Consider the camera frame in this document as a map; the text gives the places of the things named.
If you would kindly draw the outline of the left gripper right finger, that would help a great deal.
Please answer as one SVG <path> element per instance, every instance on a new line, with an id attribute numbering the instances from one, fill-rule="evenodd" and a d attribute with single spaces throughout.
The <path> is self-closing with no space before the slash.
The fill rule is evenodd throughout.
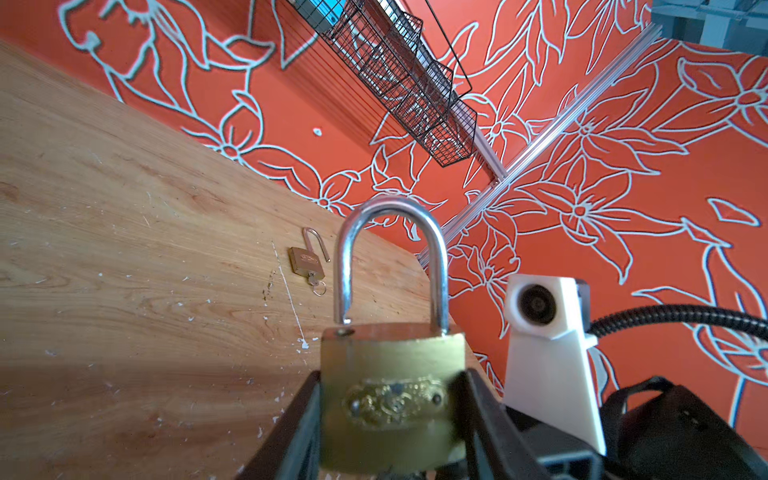
<path id="1" fill-rule="evenodd" d="M 465 442 L 470 479 L 549 477 L 479 372 L 464 370 L 455 381 L 455 390 L 455 424 Z"/>

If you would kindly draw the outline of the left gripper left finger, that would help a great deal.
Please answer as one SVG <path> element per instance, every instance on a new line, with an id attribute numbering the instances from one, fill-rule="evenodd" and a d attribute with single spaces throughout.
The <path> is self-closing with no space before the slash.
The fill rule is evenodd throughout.
<path id="1" fill-rule="evenodd" d="M 320 372 L 312 371 L 252 459 L 235 479 L 318 478 L 321 453 Z"/>

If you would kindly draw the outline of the small brass padlock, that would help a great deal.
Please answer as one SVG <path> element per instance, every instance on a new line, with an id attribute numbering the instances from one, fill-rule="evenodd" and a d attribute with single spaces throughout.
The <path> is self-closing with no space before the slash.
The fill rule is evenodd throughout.
<path id="1" fill-rule="evenodd" d="M 389 214 L 410 219 L 427 240 L 430 319 L 355 325 L 354 245 L 371 220 Z M 321 339 L 322 468 L 409 475 L 463 458 L 454 384 L 466 368 L 466 340 L 451 324 L 447 248 L 433 216 L 398 196 L 357 208 L 337 238 L 333 293 L 337 325 Z"/>

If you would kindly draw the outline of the silver key with ring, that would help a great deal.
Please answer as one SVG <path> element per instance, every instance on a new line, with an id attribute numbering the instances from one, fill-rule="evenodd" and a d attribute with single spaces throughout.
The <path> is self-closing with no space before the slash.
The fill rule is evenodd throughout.
<path id="1" fill-rule="evenodd" d="M 324 280 L 319 279 L 314 273 L 310 273 L 307 282 L 312 288 L 312 293 L 317 297 L 322 297 L 327 292 L 327 285 Z"/>

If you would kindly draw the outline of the large brass padlock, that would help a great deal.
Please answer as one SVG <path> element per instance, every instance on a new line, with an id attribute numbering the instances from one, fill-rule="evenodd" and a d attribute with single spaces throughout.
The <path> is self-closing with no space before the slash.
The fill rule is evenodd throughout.
<path id="1" fill-rule="evenodd" d="M 317 284 L 325 278 L 325 272 L 320 257 L 313 250 L 311 238 L 316 239 L 326 263 L 330 262 L 331 257 L 322 236 L 314 228 L 303 227 L 302 236 L 304 247 L 288 248 L 290 265 L 295 274 L 305 277 L 311 284 Z"/>

